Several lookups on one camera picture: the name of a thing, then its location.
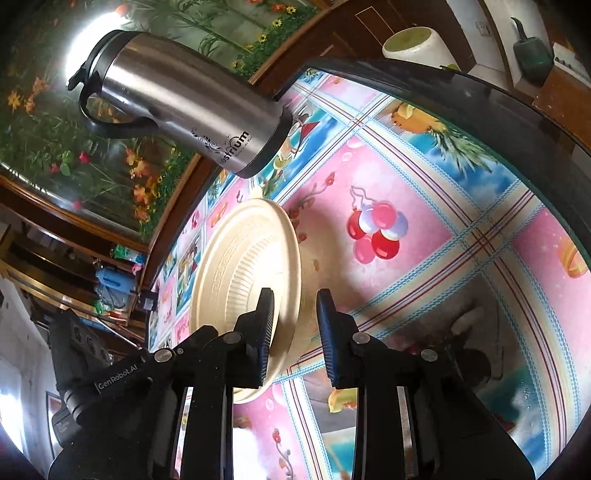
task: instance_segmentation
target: green kettle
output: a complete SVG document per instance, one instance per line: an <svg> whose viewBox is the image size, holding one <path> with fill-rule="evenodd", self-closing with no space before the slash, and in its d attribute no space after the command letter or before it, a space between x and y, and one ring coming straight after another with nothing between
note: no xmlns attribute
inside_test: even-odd
<svg viewBox="0 0 591 480"><path fill-rule="evenodd" d="M528 37L521 21L511 19L517 25L519 40L513 45L517 63L523 76L531 83L542 86L554 66L554 56L538 37Z"/></svg>

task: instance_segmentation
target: printed tablecloth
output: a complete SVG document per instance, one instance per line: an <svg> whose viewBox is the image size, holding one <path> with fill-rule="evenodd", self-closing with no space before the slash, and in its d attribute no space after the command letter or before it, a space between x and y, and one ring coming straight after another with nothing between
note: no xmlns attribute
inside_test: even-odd
<svg viewBox="0 0 591 480"><path fill-rule="evenodd" d="M591 274L563 227L480 145L399 99L309 70L282 101L294 126L275 158L250 180L222 173L170 252L150 349L189 335L203 249L262 192L337 308L392 348L445 344L541 475L591 401ZM234 414L250 445L243 478L350 478L355 396L331 387L317 337Z"/></svg>

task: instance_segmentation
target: pineapple print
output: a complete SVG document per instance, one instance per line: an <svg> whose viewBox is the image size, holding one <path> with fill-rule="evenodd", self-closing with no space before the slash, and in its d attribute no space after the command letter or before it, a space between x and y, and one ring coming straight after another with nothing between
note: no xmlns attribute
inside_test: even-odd
<svg viewBox="0 0 591 480"><path fill-rule="evenodd" d="M408 103L400 103L399 107L390 114L390 120L393 125L407 132L431 135L444 160L454 162L464 178L468 169L483 168L491 172L491 168L483 159L483 157L489 158L484 148L428 113Z"/></svg>

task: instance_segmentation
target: wooden cabinet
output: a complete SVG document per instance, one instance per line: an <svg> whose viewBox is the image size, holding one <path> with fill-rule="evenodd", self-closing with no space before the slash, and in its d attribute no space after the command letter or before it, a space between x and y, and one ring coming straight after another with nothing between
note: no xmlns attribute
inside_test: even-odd
<svg viewBox="0 0 591 480"><path fill-rule="evenodd" d="M436 30L464 72L476 64L466 36L444 0L347 0L302 27L261 66L251 83L274 95L310 58L380 58L382 45L390 36L416 25Z"/></svg>

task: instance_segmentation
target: thermos lid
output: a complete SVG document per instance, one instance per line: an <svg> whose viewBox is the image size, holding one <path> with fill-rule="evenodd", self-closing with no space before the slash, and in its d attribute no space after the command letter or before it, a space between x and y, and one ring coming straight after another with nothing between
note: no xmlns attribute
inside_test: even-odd
<svg viewBox="0 0 591 480"><path fill-rule="evenodd" d="M99 82L99 85L95 85L94 90L100 91L105 74L113 60L132 38L140 34L141 32L124 30L113 30L107 33L95 45L78 71L68 80L68 90L72 91L79 83L86 85L92 77L94 82Z"/></svg>

